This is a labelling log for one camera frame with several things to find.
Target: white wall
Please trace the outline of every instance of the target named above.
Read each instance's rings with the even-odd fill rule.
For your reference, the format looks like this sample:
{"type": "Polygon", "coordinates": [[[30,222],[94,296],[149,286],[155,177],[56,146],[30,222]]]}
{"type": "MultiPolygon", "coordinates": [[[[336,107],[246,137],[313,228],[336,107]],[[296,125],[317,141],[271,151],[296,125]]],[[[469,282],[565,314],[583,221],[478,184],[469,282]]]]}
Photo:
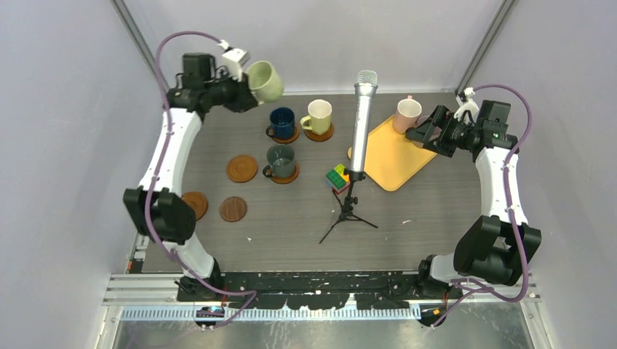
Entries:
{"type": "Polygon", "coordinates": [[[122,204],[160,127],[108,0],[3,1],[0,348],[92,348],[135,229],[122,204]]]}
{"type": "MultiPolygon", "coordinates": [[[[520,89],[536,115],[519,184],[543,234],[531,266],[556,348],[616,346],[615,13],[615,1],[519,1],[473,81],[520,89]]],[[[509,120],[520,135],[520,104],[509,120]]]]}
{"type": "MultiPolygon", "coordinates": [[[[454,89],[501,0],[124,0],[153,50],[176,31],[206,31],[275,64],[287,92],[352,91],[358,71],[382,92],[454,89]]],[[[184,52],[219,53],[202,38],[164,53],[169,81],[184,52]]]]}

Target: toy building block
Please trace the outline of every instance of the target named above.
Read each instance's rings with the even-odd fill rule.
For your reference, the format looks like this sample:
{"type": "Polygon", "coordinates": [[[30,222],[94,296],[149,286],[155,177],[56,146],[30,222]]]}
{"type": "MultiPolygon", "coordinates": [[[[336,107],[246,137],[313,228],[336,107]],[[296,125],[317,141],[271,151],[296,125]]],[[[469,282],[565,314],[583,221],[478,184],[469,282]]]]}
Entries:
{"type": "Polygon", "coordinates": [[[349,187],[349,176],[343,174],[345,166],[337,165],[332,171],[326,174],[326,183],[334,189],[335,193],[340,194],[349,187]]]}

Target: mug handle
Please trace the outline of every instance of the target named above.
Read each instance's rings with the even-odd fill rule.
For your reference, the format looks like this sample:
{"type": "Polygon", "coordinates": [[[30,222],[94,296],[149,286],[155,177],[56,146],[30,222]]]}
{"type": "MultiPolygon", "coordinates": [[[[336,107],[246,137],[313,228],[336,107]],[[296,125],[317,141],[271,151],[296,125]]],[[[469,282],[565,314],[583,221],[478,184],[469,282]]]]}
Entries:
{"type": "Polygon", "coordinates": [[[272,128],[272,125],[266,127],[266,136],[274,138],[274,129],[272,128]]]}
{"type": "Polygon", "coordinates": [[[263,168],[263,171],[261,173],[263,173],[263,175],[267,178],[274,177],[274,175],[272,174],[272,167],[270,167],[270,165],[266,165],[266,167],[263,168]]]}
{"type": "Polygon", "coordinates": [[[304,116],[303,118],[300,119],[300,126],[302,126],[303,129],[307,129],[309,131],[311,131],[313,129],[313,127],[311,126],[311,116],[304,116]]]}

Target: microphone grille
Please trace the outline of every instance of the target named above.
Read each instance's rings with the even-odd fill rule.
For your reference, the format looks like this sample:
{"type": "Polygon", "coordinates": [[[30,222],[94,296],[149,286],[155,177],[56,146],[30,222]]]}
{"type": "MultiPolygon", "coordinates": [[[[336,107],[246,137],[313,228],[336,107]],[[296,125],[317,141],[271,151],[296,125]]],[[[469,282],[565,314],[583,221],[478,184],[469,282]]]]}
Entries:
{"type": "Polygon", "coordinates": [[[360,71],[358,84],[377,84],[377,73],[374,71],[360,71]]]}

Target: gray mug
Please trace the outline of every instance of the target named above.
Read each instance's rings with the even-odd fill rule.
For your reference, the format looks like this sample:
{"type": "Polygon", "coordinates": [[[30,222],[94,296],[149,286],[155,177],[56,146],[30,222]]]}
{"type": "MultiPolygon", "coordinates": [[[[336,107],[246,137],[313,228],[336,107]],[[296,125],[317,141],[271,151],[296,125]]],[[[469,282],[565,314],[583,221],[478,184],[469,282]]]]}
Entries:
{"type": "Polygon", "coordinates": [[[295,171],[295,153],[286,144],[272,145],[266,154],[268,165],[263,168],[263,175],[270,178],[289,178],[295,171]]]}

